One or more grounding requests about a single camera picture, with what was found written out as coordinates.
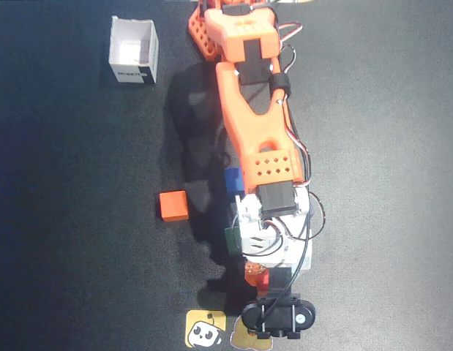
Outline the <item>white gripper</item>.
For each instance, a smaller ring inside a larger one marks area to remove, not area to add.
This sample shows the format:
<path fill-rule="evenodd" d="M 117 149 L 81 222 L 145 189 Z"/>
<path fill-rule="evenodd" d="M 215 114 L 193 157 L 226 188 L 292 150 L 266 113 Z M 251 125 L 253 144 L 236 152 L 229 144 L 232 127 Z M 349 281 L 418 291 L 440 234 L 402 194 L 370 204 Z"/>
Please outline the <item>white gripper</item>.
<path fill-rule="evenodd" d="M 312 239 L 304 220 L 283 216 L 269 220 L 239 222 L 239 250 L 250 261 L 244 264 L 244 279 L 253 287 L 263 284 L 266 268 L 308 271 L 312 267 Z"/>

